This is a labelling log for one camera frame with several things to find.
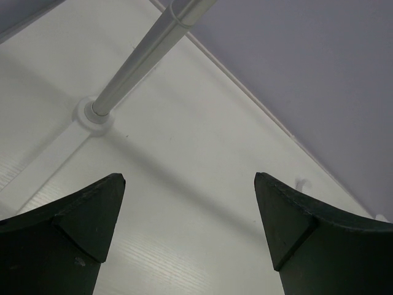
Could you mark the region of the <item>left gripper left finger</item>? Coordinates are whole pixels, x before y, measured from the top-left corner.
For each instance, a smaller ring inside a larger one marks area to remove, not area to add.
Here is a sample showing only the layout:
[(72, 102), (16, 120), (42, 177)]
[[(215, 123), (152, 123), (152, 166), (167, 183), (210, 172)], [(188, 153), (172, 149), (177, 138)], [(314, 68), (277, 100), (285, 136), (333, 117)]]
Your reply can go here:
[(1, 294), (93, 294), (124, 193), (113, 173), (1, 220)]

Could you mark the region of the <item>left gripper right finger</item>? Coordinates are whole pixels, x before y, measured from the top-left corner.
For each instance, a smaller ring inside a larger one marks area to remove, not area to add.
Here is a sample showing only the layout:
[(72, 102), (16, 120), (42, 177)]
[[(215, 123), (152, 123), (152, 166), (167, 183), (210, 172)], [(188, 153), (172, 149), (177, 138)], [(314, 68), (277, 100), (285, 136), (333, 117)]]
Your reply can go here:
[(343, 211), (267, 173), (254, 187), (286, 294), (391, 294), (392, 224)]

